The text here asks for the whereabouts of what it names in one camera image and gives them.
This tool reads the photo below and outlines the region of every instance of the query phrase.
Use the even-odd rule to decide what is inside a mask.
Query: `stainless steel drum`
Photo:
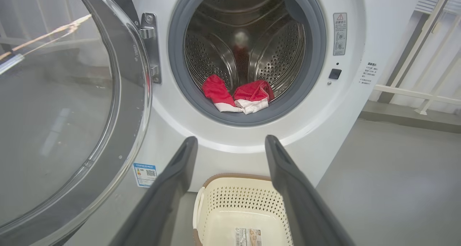
[[[212,74],[230,93],[266,80],[277,98],[298,75],[305,45],[304,26],[283,0],[204,0],[189,23],[184,50],[198,87]]]

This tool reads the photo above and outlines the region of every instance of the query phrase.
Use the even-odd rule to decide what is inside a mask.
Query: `washing machine door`
[[[113,0],[0,0],[0,245],[60,241],[130,169],[151,103],[137,23]]]

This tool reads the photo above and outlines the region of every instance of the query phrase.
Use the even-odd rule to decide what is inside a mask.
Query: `red and white garment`
[[[256,80],[238,87],[234,92],[234,99],[235,105],[243,108],[243,112],[248,115],[269,107],[269,102],[274,99],[274,93],[267,81]]]
[[[255,113],[269,106],[274,93],[267,81],[257,80],[238,87],[234,99],[226,89],[225,83],[217,75],[209,76],[202,85],[205,97],[210,98],[220,112]]]
[[[202,85],[205,97],[210,98],[220,112],[243,112],[235,106],[234,99],[226,89],[224,80],[217,75],[209,76]]]

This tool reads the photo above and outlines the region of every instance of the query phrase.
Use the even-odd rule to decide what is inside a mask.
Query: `white plastic basket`
[[[268,177],[211,177],[197,194],[192,223],[197,246],[293,245],[283,198]]]

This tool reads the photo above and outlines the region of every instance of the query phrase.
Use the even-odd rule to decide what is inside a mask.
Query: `door hinge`
[[[161,84],[160,56],[158,54],[157,20],[152,13],[143,13],[139,28],[149,59],[149,70],[152,82]]]

